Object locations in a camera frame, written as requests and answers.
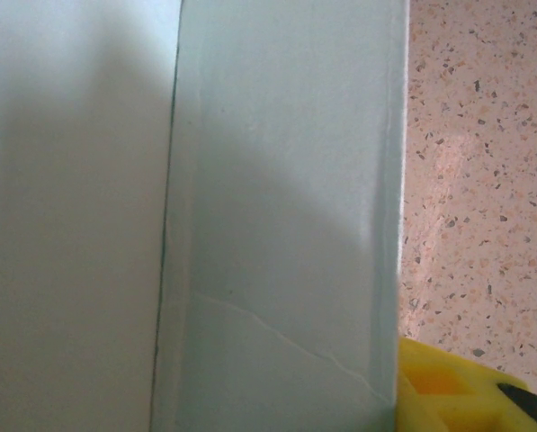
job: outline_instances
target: crack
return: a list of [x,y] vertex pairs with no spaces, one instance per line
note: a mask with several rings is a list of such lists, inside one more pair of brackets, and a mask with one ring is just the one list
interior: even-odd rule
[[289,337],[287,337],[286,335],[281,333],[279,330],[277,330],[276,328],[274,328],[271,325],[269,325],[268,323],[266,323],[263,319],[261,319],[258,315],[256,315],[255,313],[253,313],[250,310],[242,309],[242,308],[238,307],[237,305],[235,305],[233,303],[230,303],[229,301],[218,300],[218,299],[215,299],[213,297],[210,297],[207,294],[203,294],[201,292],[193,292],[193,294],[198,296],[198,297],[200,297],[202,300],[204,300],[206,302],[216,304],[216,305],[218,305],[220,307],[223,307],[223,308],[229,309],[231,311],[234,311],[234,312],[236,312],[236,313],[238,313],[240,315],[247,316],[248,318],[253,320],[256,324],[258,324],[261,328],[263,328],[264,330],[273,333],[277,338],[279,338],[286,345],[289,345],[291,347],[295,347],[296,349],[298,349],[299,351],[301,351],[302,353],[304,353],[307,356],[310,356],[312,358],[316,358],[317,360],[324,360],[324,361],[326,361],[326,363],[334,365],[342,373],[344,373],[346,375],[349,375],[350,377],[354,378],[357,382],[364,384],[364,386],[376,398],[378,398],[380,401],[385,402],[385,403],[390,405],[389,398],[385,397],[384,395],[382,395],[382,394],[378,393],[376,390],[374,390],[374,388],[370,385],[368,380],[366,380],[366,378],[364,378],[363,375],[361,375],[360,373],[357,373],[356,371],[353,371],[352,369],[344,366],[342,363],[340,363],[340,361],[338,361],[338,359],[334,355],[332,355],[332,354],[324,354],[323,355],[323,354],[313,353],[313,352],[309,351],[304,346],[301,346],[298,343],[294,342],[292,339],[290,339]]

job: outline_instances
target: pink speckled surface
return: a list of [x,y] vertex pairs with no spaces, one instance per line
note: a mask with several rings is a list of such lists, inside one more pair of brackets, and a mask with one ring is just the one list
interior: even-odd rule
[[400,331],[537,391],[537,0],[412,0]]

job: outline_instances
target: yellow plastic toy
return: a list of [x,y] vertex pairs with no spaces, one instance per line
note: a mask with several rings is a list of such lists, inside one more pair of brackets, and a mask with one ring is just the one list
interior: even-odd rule
[[407,338],[398,357],[398,432],[537,432],[497,387],[527,390],[513,376]]

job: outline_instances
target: black object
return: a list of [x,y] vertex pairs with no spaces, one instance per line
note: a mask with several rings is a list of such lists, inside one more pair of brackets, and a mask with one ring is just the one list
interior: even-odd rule
[[498,389],[537,423],[537,394],[505,382],[498,384]]

